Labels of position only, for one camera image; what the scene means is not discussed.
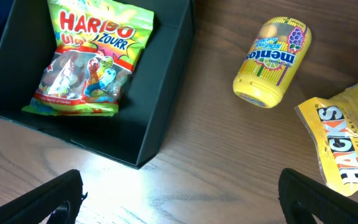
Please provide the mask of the yellow Mentos bottle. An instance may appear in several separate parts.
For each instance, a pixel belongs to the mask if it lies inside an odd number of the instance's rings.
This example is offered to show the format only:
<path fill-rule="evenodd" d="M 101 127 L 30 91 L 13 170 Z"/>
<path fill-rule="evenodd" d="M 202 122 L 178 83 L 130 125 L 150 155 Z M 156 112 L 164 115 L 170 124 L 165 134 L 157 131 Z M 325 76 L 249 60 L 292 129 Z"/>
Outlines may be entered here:
<path fill-rule="evenodd" d="M 233 92 L 263 108 L 283 99 L 310 46 L 310 28 L 291 17 L 274 17 L 259 30 L 236 77 Z"/>

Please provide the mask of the yellow Hacks candy bag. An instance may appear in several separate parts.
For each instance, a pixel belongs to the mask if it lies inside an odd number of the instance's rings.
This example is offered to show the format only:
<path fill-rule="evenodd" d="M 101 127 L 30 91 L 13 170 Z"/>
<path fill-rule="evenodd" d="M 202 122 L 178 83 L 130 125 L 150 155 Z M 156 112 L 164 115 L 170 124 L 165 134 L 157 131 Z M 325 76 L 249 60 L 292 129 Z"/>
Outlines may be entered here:
<path fill-rule="evenodd" d="M 358 84 L 330 98 L 296 108 L 316 146 L 326 185 L 344 195 L 358 191 Z"/>

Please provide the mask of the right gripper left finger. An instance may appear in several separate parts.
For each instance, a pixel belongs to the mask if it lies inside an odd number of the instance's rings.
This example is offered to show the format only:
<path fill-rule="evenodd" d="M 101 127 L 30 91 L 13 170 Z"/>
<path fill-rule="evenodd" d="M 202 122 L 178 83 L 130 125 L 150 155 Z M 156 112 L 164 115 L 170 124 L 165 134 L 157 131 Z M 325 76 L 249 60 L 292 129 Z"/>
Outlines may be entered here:
<path fill-rule="evenodd" d="M 74 224 L 87 194 L 83 194 L 80 172 L 69 170 L 49 182 L 0 207 L 0 224 Z"/>

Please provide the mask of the green Haribo gummy bag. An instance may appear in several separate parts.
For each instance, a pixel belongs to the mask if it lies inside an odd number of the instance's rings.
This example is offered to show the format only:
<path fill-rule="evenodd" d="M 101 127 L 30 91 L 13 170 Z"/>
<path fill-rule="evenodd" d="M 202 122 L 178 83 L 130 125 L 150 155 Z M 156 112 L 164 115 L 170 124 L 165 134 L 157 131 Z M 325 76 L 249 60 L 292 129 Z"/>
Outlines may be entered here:
<path fill-rule="evenodd" d="M 114 116 L 154 28 L 154 12 L 107 1 L 49 0 L 57 48 L 23 111 Z"/>

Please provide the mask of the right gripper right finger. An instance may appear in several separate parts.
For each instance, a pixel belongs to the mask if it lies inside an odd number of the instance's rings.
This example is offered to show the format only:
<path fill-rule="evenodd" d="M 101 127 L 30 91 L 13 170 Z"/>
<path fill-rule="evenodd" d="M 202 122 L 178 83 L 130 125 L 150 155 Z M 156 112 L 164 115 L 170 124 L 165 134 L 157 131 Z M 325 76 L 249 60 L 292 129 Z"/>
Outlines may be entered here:
<path fill-rule="evenodd" d="M 358 203 L 323 184 L 285 168 L 278 180 L 279 201 L 289 224 L 358 223 Z"/>

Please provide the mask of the dark green open box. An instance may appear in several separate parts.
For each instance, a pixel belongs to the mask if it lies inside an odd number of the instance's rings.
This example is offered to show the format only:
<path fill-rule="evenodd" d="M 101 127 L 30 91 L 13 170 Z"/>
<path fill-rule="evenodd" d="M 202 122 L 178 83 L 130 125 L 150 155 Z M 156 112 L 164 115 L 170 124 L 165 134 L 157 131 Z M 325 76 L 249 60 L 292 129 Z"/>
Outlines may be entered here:
<path fill-rule="evenodd" d="M 195 34 L 193 1 L 135 1 L 155 27 L 114 116 L 45 116 L 23 111 L 56 42 L 45 1 L 13 2 L 0 42 L 0 118 L 131 167 L 155 156 L 165 138 Z"/>

